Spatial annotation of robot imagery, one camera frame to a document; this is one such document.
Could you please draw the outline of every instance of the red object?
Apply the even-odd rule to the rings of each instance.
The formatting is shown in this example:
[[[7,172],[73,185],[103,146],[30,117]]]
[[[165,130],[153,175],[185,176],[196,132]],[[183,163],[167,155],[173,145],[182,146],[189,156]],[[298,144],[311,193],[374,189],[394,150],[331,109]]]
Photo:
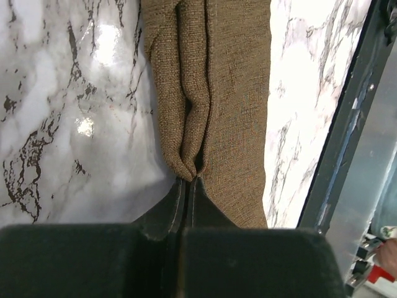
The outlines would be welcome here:
[[[394,282],[396,279],[383,270],[381,267],[377,265],[373,265],[370,275],[368,276],[368,281],[372,284],[375,284],[379,278],[387,279],[390,282]]]

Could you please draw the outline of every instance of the white marble surface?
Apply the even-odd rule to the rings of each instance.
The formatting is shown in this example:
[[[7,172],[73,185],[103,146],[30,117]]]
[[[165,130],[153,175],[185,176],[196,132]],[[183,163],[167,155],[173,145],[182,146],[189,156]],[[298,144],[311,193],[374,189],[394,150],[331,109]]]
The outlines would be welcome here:
[[[273,0],[264,207],[294,227],[370,0]],[[174,175],[138,0],[0,0],[0,227],[128,222]]]
[[[269,227],[297,226],[370,0],[273,0],[265,145]]]
[[[138,3],[0,0],[0,227],[130,222],[168,192]]]

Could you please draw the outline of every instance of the metal frame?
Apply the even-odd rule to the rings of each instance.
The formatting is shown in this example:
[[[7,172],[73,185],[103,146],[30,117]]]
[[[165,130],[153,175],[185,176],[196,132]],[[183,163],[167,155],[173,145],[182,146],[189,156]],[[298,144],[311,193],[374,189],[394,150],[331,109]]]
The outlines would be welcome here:
[[[314,173],[298,227],[329,229],[344,181],[393,48],[396,0],[373,0]]]

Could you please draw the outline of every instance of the glossy surface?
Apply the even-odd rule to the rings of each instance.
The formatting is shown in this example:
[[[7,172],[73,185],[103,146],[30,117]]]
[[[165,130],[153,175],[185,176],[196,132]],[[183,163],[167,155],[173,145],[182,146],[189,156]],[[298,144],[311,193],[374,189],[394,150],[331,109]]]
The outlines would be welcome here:
[[[0,0],[0,226],[130,222],[174,181],[138,1]]]

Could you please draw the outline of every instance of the brown fabric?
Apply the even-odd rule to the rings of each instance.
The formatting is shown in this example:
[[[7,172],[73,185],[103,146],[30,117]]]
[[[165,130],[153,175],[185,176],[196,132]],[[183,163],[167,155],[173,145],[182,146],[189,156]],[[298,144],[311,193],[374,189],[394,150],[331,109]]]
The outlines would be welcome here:
[[[265,227],[270,0],[141,5],[167,164],[188,181],[202,176],[236,225]]]

